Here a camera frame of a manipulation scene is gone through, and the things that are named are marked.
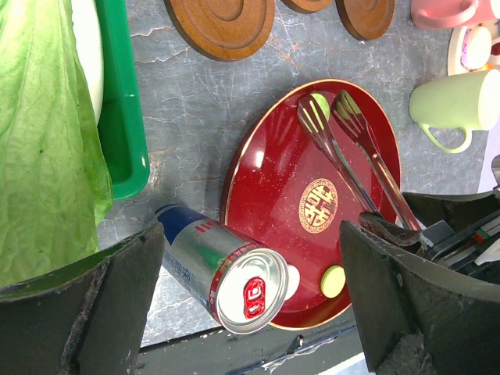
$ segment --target cabbage leaf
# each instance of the cabbage leaf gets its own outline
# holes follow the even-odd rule
[[[98,251],[113,203],[70,0],[0,0],[0,288]]]

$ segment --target gray marble countertop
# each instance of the gray marble countertop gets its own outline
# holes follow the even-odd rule
[[[102,248],[142,229],[165,202],[181,201],[218,218],[227,167],[246,131],[292,88],[322,78],[350,80],[382,105],[398,139],[404,191],[476,192],[487,134],[475,132],[468,150],[446,154],[409,118],[412,89],[446,74],[450,37],[449,30],[415,28],[409,1],[398,2],[383,37],[360,42],[342,26],[334,5],[305,15],[277,0],[267,43],[237,62],[212,61],[189,47],[163,0],[127,0],[127,11],[151,176],[142,193],[116,202],[100,225]],[[452,132],[439,136],[459,142]],[[142,345],[214,326],[162,270]]]

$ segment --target mug handle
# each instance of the mug handle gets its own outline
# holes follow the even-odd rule
[[[456,148],[449,148],[441,143],[432,135],[430,132],[430,125],[426,125],[425,123],[419,123],[420,129],[423,130],[423,132],[429,137],[429,139],[434,143],[436,146],[438,146],[441,150],[445,152],[449,152],[450,154],[458,154],[459,152],[465,151],[468,149],[470,146],[470,143],[472,142],[472,130],[466,129],[465,127],[459,127],[458,130],[460,130],[463,135],[466,136],[466,139],[463,140],[463,143]]]
[[[479,7],[479,0],[464,0],[462,2],[467,7],[460,13],[448,17],[432,17],[425,9],[419,9],[416,16],[420,22],[434,29],[449,29],[470,20]]]

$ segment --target red lacquer tray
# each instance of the red lacquer tray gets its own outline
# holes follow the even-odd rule
[[[351,305],[346,287],[336,298],[327,298],[321,292],[320,281],[330,266],[342,265],[339,225],[342,220],[357,222],[361,205],[335,168],[309,140],[297,117],[297,104],[304,95],[319,91],[331,104],[342,89],[351,94],[368,119],[380,155],[399,185],[398,146],[387,116],[370,94],[343,80],[312,82],[285,95],[245,136],[226,177],[220,219],[277,250],[300,272],[297,292],[273,320],[277,327],[314,327],[333,319]],[[332,131],[349,165],[384,218],[394,222],[394,210],[366,158],[338,126],[334,124]],[[333,192],[330,204],[337,208],[332,209],[330,215],[310,204],[304,205],[309,200],[318,202],[317,208],[321,206],[321,194],[311,197],[317,187],[320,191]]]

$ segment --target gold rim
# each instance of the gold rim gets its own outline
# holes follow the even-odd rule
[[[303,88],[307,88],[308,86],[313,86],[314,84],[320,84],[320,83],[323,83],[323,82],[348,84],[350,86],[353,86],[354,88],[358,88],[359,90],[361,90],[362,92],[364,92],[365,94],[367,94],[370,97],[370,99],[372,99],[375,102],[375,104],[377,104],[378,107],[380,108],[380,110],[381,110],[382,114],[384,115],[387,123],[389,124],[389,128],[391,129],[391,132],[392,132],[392,137],[394,138],[394,140],[396,140],[396,134],[394,132],[394,129],[392,128],[391,121],[389,121],[388,115],[385,113],[384,109],[379,104],[379,102],[367,90],[365,90],[364,88],[358,86],[357,84],[353,84],[352,82],[348,82],[346,80],[335,80],[333,78],[328,78],[328,79],[325,79],[325,80],[315,80],[313,82],[308,82],[307,84],[303,84],[302,86],[299,86],[299,87],[293,89],[292,91],[289,91],[283,98],[281,98],[276,103],[274,103],[274,105],[271,108],[269,108],[269,110],[264,114],[264,116],[262,116],[260,118],[259,122],[254,126],[252,132],[248,136],[248,139],[245,142],[245,145],[241,149],[241,154],[240,154],[240,156],[237,159],[236,166],[234,167],[233,175],[231,176],[231,182],[229,184],[229,188],[227,189],[226,212],[224,213],[224,224],[225,225],[227,225],[227,220],[228,220],[228,217],[229,217],[229,203],[230,203],[230,200],[231,200],[231,193],[233,191],[234,179],[236,178],[236,175],[238,174],[238,168],[240,167],[241,160],[243,159],[243,156],[245,155],[245,153],[246,153],[246,151],[248,149],[248,146],[250,145],[250,142],[252,141],[252,139],[253,139],[255,133],[257,132],[257,130],[260,128],[260,126],[263,124],[263,122],[267,119],[267,117],[271,114],[271,112],[273,110],[275,110],[275,108],[278,107],[279,104],[281,104],[282,102],[284,102],[285,100],[287,100],[290,96],[292,96],[295,92],[297,92],[299,90],[302,90]],[[395,142],[395,145],[396,145],[396,152],[398,153],[399,185],[401,185],[401,175],[402,175],[402,171],[401,171],[401,158],[399,157],[399,147],[398,147],[398,142],[397,141]],[[273,322],[271,322],[270,325],[273,326],[273,327],[276,327],[276,328],[283,329],[283,330],[308,330],[310,328],[315,328],[315,327],[318,327],[318,326],[321,326],[321,325],[323,325],[325,323],[330,322],[331,320],[335,319],[336,317],[338,317],[339,315],[341,315],[343,312],[345,312],[345,310],[347,310],[349,307],[351,307],[351,305],[352,305],[352,302],[345,309],[343,309],[342,311],[340,311],[337,315],[332,316],[331,318],[329,318],[327,320],[324,320],[321,323],[318,323],[318,324],[315,324],[315,325],[312,325],[312,326],[309,326],[309,327],[301,327],[301,328],[285,327],[285,326],[280,326],[279,324],[275,324]]]

